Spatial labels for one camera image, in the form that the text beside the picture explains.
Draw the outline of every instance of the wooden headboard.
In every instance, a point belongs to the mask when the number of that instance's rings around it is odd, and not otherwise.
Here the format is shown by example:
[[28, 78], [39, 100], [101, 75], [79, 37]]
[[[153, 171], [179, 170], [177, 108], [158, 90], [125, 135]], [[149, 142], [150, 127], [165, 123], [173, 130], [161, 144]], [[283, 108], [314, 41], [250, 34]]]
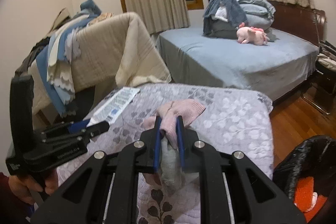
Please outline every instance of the wooden headboard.
[[277, 10], [272, 28], [301, 37], [316, 46], [324, 39], [324, 11], [272, 0], [269, 2]]

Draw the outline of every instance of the person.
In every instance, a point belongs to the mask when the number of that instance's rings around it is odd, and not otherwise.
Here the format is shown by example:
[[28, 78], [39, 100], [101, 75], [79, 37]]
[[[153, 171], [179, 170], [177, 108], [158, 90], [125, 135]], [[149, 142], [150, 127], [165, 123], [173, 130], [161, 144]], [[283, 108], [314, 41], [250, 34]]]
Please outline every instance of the person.
[[[58, 188], [56, 170], [43, 176], [45, 192], [51, 195]], [[0, 219], [6, 224], [28, 224], [26, 220], [34, 212], [35, 200], [30, 190], [42, 192], [43, 188], [32, 176], [5, 176], [0, 173]]]

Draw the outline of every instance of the pink plush toy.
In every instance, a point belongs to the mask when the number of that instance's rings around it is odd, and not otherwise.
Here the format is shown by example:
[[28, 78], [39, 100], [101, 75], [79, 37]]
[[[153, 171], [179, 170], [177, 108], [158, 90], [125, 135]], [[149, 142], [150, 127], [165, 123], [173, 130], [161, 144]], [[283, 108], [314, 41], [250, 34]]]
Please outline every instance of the pink plush toy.
[[257, 46], [266, 45], [269, 38], [263, 29], [258, 29], [254, 27], [245, 27], [245, 23], [239, 25], [237, 31], [238, 43], [247, 44], [248, 42], [253, 42]]

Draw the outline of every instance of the beige blanket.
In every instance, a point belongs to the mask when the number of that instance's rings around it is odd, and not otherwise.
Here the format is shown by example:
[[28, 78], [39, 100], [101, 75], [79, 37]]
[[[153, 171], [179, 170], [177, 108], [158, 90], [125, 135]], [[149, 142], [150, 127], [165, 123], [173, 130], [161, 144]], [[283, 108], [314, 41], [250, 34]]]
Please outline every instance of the beige blanket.
[[[119, 87], [171, 81], [169, 70], [136, 13], [116, 15], [86, 27], [78, 32], [77, 39], [82, 54], [71, 63], [76, 92], [114, 78]], [[51, 100], [44, 88], [36, 60], [28, 73], [34, 79], [35, 115], [47, 107]]]

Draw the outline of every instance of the human hand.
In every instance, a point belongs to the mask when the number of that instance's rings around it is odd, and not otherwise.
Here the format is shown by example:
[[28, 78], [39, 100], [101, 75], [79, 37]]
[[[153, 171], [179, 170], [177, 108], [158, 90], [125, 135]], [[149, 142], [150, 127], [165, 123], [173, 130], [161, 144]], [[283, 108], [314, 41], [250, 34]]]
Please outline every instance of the human hand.
[[[45, 181], [45, 192], [51, 195], [58, 188], [58, 176], [56, 170], [52, 170], [47, 174], [43, 174]], [[8, 178], [8, 184], [15, 196], [27, 204], [33, 205], [35, 200], [33, 199], [29, 190], [36, 192], [43, 192], [43, 188], [36, 180], [30, 176], [10, 176]]]

